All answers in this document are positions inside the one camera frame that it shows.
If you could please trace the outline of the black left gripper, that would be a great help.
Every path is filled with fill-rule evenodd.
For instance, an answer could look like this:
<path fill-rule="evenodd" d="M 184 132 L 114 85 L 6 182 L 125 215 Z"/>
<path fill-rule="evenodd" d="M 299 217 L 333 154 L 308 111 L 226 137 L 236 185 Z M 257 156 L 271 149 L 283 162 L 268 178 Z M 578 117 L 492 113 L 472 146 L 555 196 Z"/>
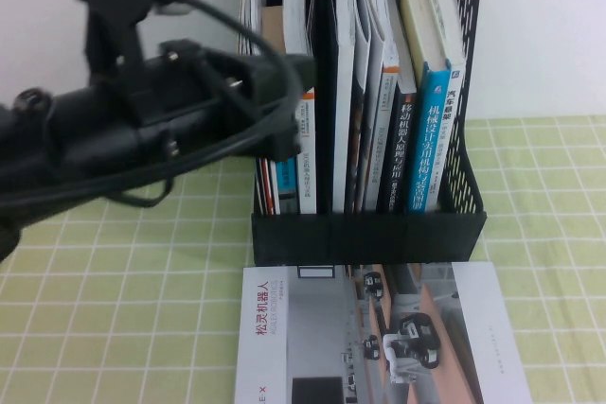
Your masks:
<path fill-rule="evenodd" d="M 239 137 L 254 119 L 231 103 L 214 69 L 250 108 L 270 110 L 270 68 L 260 62 L 152 62 L 151 94 L 161 108 L 158 120 L 134 120 L 114 79 L 72 92 L 54 105 L 49 119 L 49 170 L 55 177 L 123 175 L 134 169 L 165 167 L 179 175 L 228 155 L 264 155 L 269 146 Z"/>

